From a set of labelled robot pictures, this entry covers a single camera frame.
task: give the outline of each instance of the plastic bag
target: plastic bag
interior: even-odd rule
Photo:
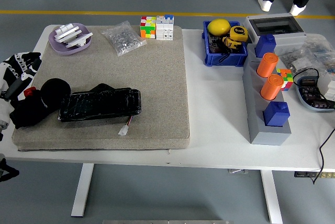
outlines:
[[[133,30],[128,21],[124,21],[114,28],[106,29],[101,34],[114,47],[118,57],[147,44],[147,41]]]
[[[315,68],[320,75],[335,72],[335,51],[326,38],[319,34],[307,34],[302,48],[280,56],[280,59],[293,75]],[[315,71],[308,70],[304,75],[315,75]]]

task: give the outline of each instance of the table leg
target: table leg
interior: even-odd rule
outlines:
[[[269,213],[270,223],[272,224],[283,224],[281,210],[279,208],[279,202],[274,185],[273,175],[271,170],[261,170],[265,200],[267,205],[267,211]]]
[[[72,208],[72,217],[83,217],[94,164],[84,163]]]

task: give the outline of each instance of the yellow ball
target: yellow ball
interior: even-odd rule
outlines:
[[[207,26],[208,32],[213,36],[222,36],[228,34],[230,31],[229,21],[219,18],[211,21]]]

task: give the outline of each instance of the yellow floor line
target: yellow floor line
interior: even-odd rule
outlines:
[[[241,13],[192,13],[192,12],[115,12],[115,11],[70,11],[70,10],[0,10],[6,15],[106,15],[106,16],[151,16],[172,14],[174,16],[214,16],[214,17],[247,17],[258,14]],[[305,19],[335,19],[335,16],[299,15],[297,18]]]

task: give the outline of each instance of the white shoe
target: white shoe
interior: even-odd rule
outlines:
[[[272,2],[270,1],[266,1],[266,0],[258,0],[258,3],[261,6],[261,10],[265,11],[265,12],[269,12]]]
[[[289,13],[292,14],[293,16],[297,16],[301,12],[303,12],[305,10],[305,8],[306,8],[306,6],[302,7],[302,8],[299,8],[297,5],[293,4]]]

